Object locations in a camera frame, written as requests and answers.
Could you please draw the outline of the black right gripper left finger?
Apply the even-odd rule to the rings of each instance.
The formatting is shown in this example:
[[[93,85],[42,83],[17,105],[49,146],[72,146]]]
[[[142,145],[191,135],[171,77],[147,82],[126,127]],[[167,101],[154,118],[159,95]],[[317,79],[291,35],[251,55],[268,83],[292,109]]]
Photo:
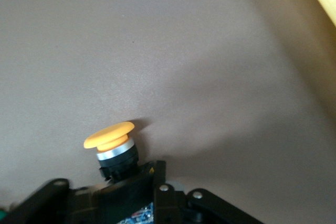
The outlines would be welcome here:
[[[0,224],[99,224],[93,188],[73,189],[65,178],[47,181],[1,215]]]

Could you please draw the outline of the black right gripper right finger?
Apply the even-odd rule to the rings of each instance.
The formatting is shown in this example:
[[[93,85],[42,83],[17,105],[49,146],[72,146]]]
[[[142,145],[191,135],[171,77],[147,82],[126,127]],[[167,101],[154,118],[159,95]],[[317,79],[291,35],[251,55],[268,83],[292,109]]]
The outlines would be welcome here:
[[[204,188],[175,190],[165,161],[154,164],[153,186],[154,224],[263,224]]]

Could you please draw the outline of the brown table cover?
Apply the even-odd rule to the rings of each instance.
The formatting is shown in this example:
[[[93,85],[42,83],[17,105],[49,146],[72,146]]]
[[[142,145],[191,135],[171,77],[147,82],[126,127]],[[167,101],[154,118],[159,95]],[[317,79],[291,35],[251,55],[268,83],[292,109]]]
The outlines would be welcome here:
[[[317,0],[0,0],[0,205],[103,181],[84,140],[132,121],[266,224],[336,224],[336,27]]]

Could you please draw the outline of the yellow push button switch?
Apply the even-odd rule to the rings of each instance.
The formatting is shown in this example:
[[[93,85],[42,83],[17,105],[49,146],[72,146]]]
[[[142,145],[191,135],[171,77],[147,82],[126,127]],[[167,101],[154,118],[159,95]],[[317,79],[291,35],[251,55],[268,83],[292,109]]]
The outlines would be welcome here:
[[[139,164],[139,152],[130,133],[132,122],[104,128],[84,141],[95,148],[99,171],[107,184],[92,186],[83,195],[81,224],[154,224],[153,182],[155,163]]]

